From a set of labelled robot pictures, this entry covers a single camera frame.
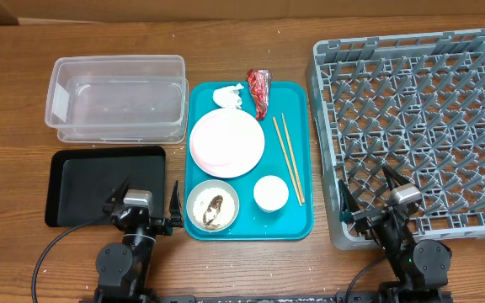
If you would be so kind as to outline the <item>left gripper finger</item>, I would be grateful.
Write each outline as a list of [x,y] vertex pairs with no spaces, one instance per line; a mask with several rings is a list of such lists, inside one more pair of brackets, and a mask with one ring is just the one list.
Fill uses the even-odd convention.
[[121,203],[123,198],[125,197],[126,192],[128,191],[128,188],[129,179],[125,178],[120,185],[116,186],[115,189],[112,190],[111,194],[104,202],[104,205],[117,205],[118,203]]
[[169,203],[170,221],[173,227],[182,228],[184,226],[184,216],[181,211],[181,200],[179,197],[179,181],[176,180]]

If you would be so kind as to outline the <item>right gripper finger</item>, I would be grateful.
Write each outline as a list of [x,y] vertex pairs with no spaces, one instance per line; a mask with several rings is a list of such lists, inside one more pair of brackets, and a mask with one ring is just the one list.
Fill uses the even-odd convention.
[[344,223],[354,223],[354,213],[360,211],[357,199],[349,191],[343,180],[338,181],[338,194],[340,202],[339,219]]
[[385,175],[386,183],[387,183],[390,191],[392,191],[396,187],[410,183],[405,177],[400,175],[398,172],[396,172],[394,169],[392,169],[389,165],[384,165],[382,167],[382,171]]

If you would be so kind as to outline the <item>grey bowl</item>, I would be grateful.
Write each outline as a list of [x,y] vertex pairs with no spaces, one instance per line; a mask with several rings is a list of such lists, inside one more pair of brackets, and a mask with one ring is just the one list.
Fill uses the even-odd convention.
[[[236,204],[236,215],[233,218],[232,222],[227,227],[224,227],[224,228],[217,230],[217,231],[205,230],[203,227],[198,225],[196,219],[192,215],[192,208],[194,206],[195,199],[196,199],[197,195],[199,194],[199,192],[203,191],[204,189],[208,189],[208,188],[222,188],[222,189],[226,190],[233,197],[233,199],[235,200],[235,204]],[[218,180],[218,179],[210,179],[210,180],[206,180],[206,181],[198,184],[197,186],[195,186],[192,189],[192,191],[190,192],[190,194],[189,194],[189,196],[186,200],[186,214],[189,217],[190,222],[193,224],[193,226],[195,226],[199,230],[205,231],[205,232],[219,232],[219,231],[223,231],[223,230],[227,229],[236,220],[238,212],[239,212],[239,208],[240,208],[239,198],[238,198],[238,195],[237,195],[236,191],[234,190],[234,188],[231,185],[229,185],[228,183],[221,181],[221,180]]]

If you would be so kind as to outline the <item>rice and food scraps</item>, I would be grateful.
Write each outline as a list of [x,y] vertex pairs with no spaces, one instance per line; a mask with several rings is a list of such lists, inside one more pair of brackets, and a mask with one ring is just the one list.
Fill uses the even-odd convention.
[[220,230],[227,227],[235,217],[235,200],[222,188],[204,189],[195,199],[192,215],[205,230]]

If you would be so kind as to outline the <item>white cup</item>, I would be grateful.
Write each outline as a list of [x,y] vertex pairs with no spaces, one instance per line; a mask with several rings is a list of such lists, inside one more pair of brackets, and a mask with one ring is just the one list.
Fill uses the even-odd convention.
[[262,211],[275,212],[285,206],[289,199],[289,189],[283,179],[268,175],[254,185],[253,197]]

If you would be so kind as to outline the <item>white napkin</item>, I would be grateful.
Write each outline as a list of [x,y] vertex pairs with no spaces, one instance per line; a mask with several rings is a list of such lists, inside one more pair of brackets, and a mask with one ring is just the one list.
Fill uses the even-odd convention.
[[244,86],[241,83],[235,86],[218,88],[213,92],[213,102],[221,108],[241,109],[243,101],[240,97],[240,91],[243,89]]

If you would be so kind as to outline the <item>red snack wrapper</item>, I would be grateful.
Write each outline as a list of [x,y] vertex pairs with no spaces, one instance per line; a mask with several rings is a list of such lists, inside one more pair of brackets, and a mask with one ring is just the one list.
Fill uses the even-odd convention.
[[250,69],[247,82],[256,107],[256,119],[263,120],[269,108],[269,94],[272,75],[269,70]]

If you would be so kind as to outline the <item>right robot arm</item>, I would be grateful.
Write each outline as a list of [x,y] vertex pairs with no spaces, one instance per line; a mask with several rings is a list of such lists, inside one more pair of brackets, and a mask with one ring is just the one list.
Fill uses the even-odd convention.
[[452,251],[436,240],[416,241],[408,227],[409,217],[416,213],[423,200],[419,188],[390,166],[382,167],[388,201],[369,210],[361,210],[357,199],[344,181],[337,182],[340,220],[351,224],[358,233],[368,233],[384,250],[384,256],[363,268],[350,282],[344,301],[353,302],[356,282],[378,263],[389,262],[396,277],[382,282],[370,302],[451,302],[451,294],[441,288],[448,285]]

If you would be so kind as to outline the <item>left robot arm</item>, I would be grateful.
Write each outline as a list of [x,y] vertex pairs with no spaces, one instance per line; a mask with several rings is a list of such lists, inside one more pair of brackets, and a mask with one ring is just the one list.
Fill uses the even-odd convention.
[[95,302],[161,301],[147,287],[147,277],[156,237],[170,236],[175,227],[184,226],[177,183],[173,186],[169,217],[155,217],[154,209],[152,194],[130,189],[127,180],[104,203],[103,212],[124,236],[121,242],[106,245],[97,255],[99,281]]

